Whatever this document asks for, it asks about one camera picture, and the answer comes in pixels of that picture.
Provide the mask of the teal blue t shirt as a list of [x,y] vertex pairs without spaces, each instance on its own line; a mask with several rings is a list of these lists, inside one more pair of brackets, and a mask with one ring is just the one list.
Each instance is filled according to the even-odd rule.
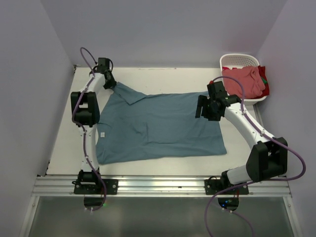
[[198,97],[146,95],[118,83],[97,125],[99,164],[225,155],[219,122],[195,117]]

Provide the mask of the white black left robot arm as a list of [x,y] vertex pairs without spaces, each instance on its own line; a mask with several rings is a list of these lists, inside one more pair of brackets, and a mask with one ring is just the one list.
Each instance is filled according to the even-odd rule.
[[92,71],[88,82],[79,91],[70,95],[72,122],[79,128],[82,139],[83,158],[79,181],[92,194],[102,190],[103,182],[99,174],[99,163],[96,157],[96,130],[100,120],[100,109],[97,95],[101,89],[116,86],[111,70]]

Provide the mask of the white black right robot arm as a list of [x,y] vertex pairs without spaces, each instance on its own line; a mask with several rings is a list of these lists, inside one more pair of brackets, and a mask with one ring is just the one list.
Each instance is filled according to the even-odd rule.
[[255,121],[236,95],[228,95],[221,81],[211,82],[208,96],[200,95],[197,101],[196,118],[209,121],[228,120],[248,143],[251,151],[245,165],[222,172],[220,188],[231,194],[237,185],[246,182],[260,182],[287,172],[287,141],[268,133]]

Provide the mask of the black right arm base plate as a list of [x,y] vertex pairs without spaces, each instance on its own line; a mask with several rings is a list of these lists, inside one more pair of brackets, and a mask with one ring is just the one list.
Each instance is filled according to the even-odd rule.
[[[215,176],[211,176],[208,179],[204,180],[204,190],[206,195],[214,195],[219,191],[222,191],[227,187],[224,187],[221,183],[220,179],[216,178]],[[223,195],[248,195],[249,190],[247,186],[242,186],[240,188],[235,188],[233,190],[229,190],[223,193]]]

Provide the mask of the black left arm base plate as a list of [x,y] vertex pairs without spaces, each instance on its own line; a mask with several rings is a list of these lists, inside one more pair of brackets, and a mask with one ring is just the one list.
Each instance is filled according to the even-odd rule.
[[[106,186],[107,195],[116,195],[119,187],[119,181],[117,179],[102,179]],[[72,182],[74,187],[74,194],[77,195],[103,195],[104,186],[98,177],[94,173],[83,174],[78,176],[75,181]]]

